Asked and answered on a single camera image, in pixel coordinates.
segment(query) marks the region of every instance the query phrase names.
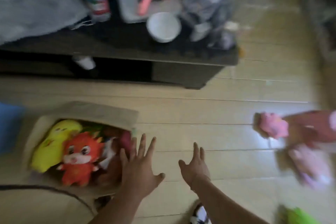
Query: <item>tiled floor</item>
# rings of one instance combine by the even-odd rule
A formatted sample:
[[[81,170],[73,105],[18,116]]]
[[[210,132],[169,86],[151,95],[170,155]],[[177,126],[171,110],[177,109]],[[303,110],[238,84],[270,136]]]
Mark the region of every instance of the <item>tiled floor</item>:
[[[214,184],[270,223],[275,223],[281,204],[302,207],[321,223],[336,223],[334,187],[324,191],[301,187],[282,151],[286,141],[269,141],[252,126],[256,112],[287,115],[327,106],[313,35],[298,0],[244,0],[236,19],[244,27],[240,44],[246,56],[202,90],[0,78],[0,101],[27,106],[28,117],[70,100],[138,110],[138,134],[158,138],[153,169],[167,175],[142,202],[136,224],[185,220],[197,197],[183,182],[177,161],[191,158],[193,141],[207,151]],[[297,140],[295,128],[291,130]],[[0,166],[0,171],[15,173],[16,169],[11,162]],[[1,176],[1,181],[18,180]],[[75,224],[90,219],[76,201],[47,192],[6,192],[1,200],[5,201],[2,218],[11,220],[8,223],[49,219],[48,223]]]

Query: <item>bowl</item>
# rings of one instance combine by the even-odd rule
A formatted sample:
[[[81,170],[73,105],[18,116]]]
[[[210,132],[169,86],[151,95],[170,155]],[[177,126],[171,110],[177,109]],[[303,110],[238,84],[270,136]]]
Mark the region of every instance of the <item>bowl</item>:
[[[168,43],[174,40],[181,31],[181,23],[171,13],[156,13],[151,15],[146,23],[151,37],[159,43]]]

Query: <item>light pink stuffed toy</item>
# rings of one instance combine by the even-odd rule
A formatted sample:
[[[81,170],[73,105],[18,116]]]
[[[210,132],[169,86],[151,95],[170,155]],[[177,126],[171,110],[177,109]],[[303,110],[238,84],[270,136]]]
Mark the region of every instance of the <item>light pink stuffed toy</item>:
[[[328,163],[306,144],[294,146],[288,154],[300,172],[305,185],[317,189],[330,184],[332,175]]]
[[[263,112],[261,114],[260,128],[270,137],[278,139],[288,136],[288,123],[276,113]]]
[[[314,142],[336,142],[336,111],[300,113],[293,116],[293,122],[304,127],[303,137],[310,147],[315,147]]]

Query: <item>box flap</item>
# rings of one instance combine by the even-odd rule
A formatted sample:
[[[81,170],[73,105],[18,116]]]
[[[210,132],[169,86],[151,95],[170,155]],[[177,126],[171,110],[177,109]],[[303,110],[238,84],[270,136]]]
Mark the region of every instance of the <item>box flap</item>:
[[[139,112],[108,105],[73,101],[47,114],[64,119],[93,121],[131,131],[137,122]]]

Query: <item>red dragon plush toy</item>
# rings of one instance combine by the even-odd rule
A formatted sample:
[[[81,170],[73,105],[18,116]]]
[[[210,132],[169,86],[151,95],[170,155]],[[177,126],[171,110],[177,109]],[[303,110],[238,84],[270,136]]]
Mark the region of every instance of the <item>red dragon plush toy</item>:
[[[101,155],[104,144],[100,138],[95,139],[89,132],[80,133],[69,141],[65,141],[63,162],[58,170],[65,170],[62,183],[70,186],[77,183],[86,186],[91,173],[98,170],[93,162]]]

